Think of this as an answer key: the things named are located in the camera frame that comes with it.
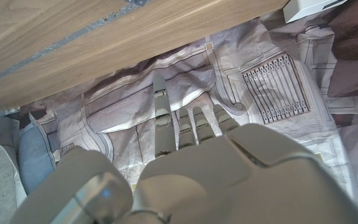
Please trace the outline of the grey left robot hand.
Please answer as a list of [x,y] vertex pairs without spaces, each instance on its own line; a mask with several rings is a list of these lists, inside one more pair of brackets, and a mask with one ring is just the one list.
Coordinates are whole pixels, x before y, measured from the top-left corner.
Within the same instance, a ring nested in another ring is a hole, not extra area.
[[135,189],[97,151],[75,146],[22,203],[13,223],[358,223],[358,206],[329,169],[294,140],[240,126],[220,105],[216,136],[203,111],[180,110],[153,80],[155,159]]

